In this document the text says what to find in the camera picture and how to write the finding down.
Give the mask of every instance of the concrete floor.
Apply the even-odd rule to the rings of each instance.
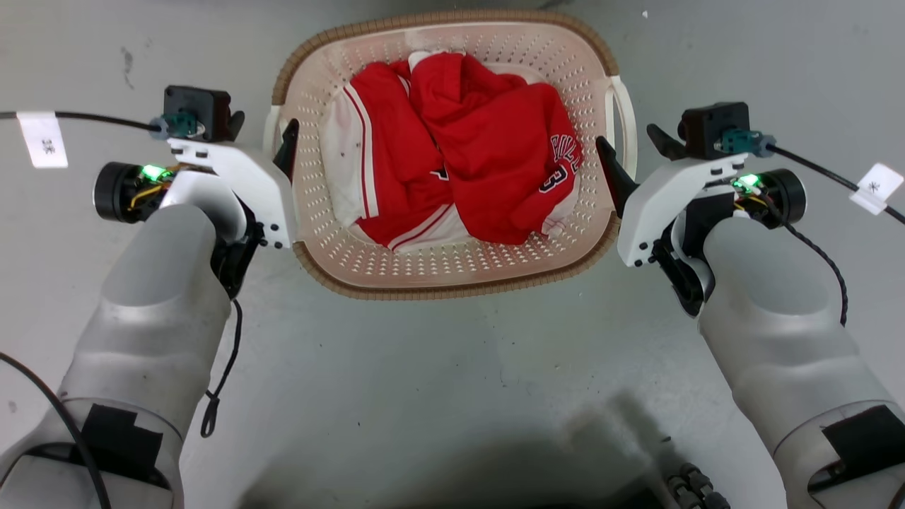
[[[0,110],[143,120],[159,114],[166,85],[194,84],[229,91],[247,114],[240,141],[259,144],[275,75],[310,35],[477,4],[539,2],[6,0]],[[850,179],[878,160],[905,169],[902,2],[553,4],[610,43],[639,126],[672,130],[686,108],[743,100],[756,129]],[[35,170],[17,125],[0,124],[0,349],[54,387],[104,275],[136,231],[94,214],[100,166],[168,160],[166,145],[140,132],[64,122],[63,134],[70,168]],[[644,139],[639,177],[661,162]],[[799,175],[811,195],[800,229],[843,270],[849,330],[904,400],[905,230],[863,212],[834,183]],[[902,196],[892,201],[905,207]],[[319,286],[290,253],[265,251],[241,302],[243,350],[217,432],[202,440],[193,430],[186,441],[190,507],[598,500],[672,456],[701,466],[733,507],[785,506],[767,452],[665,277],[627,269],[615,253],[575,279],[522,292],[363,303]],[[232,321],[215,379],[231,334]],[[0,368],[0,450],[47,408],[27,381]]]

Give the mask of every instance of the brown woven rim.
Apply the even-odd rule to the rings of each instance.
[[[597,57],[608,76],[619,73],[619,66],[609,46],[590,26],[577,19],[560,13],[544,11],[519,11],[519,10],[494,10],[478,9],[471,11],[451,11],[444,13],[410,14],[397,16],[378,21],[368,21],[358,24],[347,24],[338,28],[331,28],[311,37],[302,43],[295,52],[283,64],[277,82],[273,85],[272,104],[281,106],[286,103],[286,94],[289,92],[289,84],[292,76],[299,69],[301,63],[308,56],[324,46],[335,41],[356,37],[359,35],[375,34],[387,30],[400,28],[412,28],[417,26],[434,24],[453,24],[468,22],[522,22],[554,24],[567,28],[581,36],[594,49]],[[452,299],[457,297],[470,297],[473,295],[485,295],[488,293],[501,293],[530,288],[579,275],[591,268],[603,257],[604,253],[613,245],[619,235],[619,218],[615,211],[610,215],[606,230],[600,236],[600,240],[580,259],[572,264],[558,269],[546,271],[540,274],[531,274],[510,279],[503,279],[488,283],[459,284],[455,286],[441,286],[433,288],[365,288],[353,284],[343,283],[336,277],[325,271],[311,255],[308,247],[303,242],[292,245],[292,250],[299,258],[301,266],[311,274],[311,277],[323,284],[331,291],[351,297],[369,301],[421,301]]]

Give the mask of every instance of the red and white garment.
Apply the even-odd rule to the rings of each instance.
[[[470,56],[367,66],[320,132],[337,220],[396,251],[558,235],[577,202],[581,146],[556,90]]]

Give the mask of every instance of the laundry basket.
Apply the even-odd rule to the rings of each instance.
[[[563,235],[533,235],[524,245],[475,240],[397,254],[356,239],[334,218],[320,157],[321,115],[333,95],[366,65],[402,60],[415,50],[467,52],[495,72],[518,73],[557,88],[585,156],[578,204]],[[632,103],[618,73],[594,30],[566,15],[540,11],[416,14],[315,35],[283,66],[264,135],[265,149],[273,152],[289,121],[300,124],[292,178],[300,240],[293,246],[296,256],[330,290],[373,300],[505,292],[585,271],[619,230],[595,137],[604,135],[614,145],[621,140],[630,175],[637,164]]]

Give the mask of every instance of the green led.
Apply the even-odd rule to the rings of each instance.
[[[157,179],[160,178],[167,171],[166,168],[161,168],[160,166],[154,166],[152,164],[145,165],[141,169],[141,174],[146,178],[157,182]]]
[[[758,177],[757,175],[746,175],[744,177],[739,177],[738,180],[741,180],[745,184],[754,187],[758,182],[760,182],[760,177]]]

